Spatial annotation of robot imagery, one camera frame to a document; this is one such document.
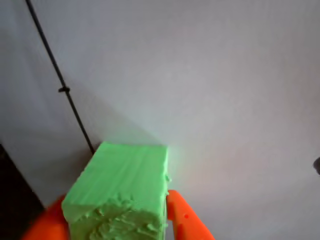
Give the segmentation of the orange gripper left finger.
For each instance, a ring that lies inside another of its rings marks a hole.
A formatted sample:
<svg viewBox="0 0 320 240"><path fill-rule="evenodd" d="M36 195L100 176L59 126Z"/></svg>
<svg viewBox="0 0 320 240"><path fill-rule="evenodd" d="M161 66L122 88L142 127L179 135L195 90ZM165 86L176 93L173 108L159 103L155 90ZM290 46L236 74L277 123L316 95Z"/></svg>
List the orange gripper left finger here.
<svg viewBox="0 0 320 240"><path fill-rule="evenodd" d="M20 239L68 240L69 226L62 211L64 198L65 195L62 195L52 205L46 208Z"/></svg>

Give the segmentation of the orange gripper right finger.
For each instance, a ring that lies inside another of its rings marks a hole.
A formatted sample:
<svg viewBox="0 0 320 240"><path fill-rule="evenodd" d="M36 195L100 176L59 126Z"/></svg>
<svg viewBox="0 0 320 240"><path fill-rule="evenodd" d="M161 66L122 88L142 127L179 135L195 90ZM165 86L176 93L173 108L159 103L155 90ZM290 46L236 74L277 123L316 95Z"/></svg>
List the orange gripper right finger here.
<svg viewBox="0 0 320 240"><path fill-rule="evenodd" d="M175 240L215 239L178 191L168 191L166 209L167 219L172 222Z"/></svg>

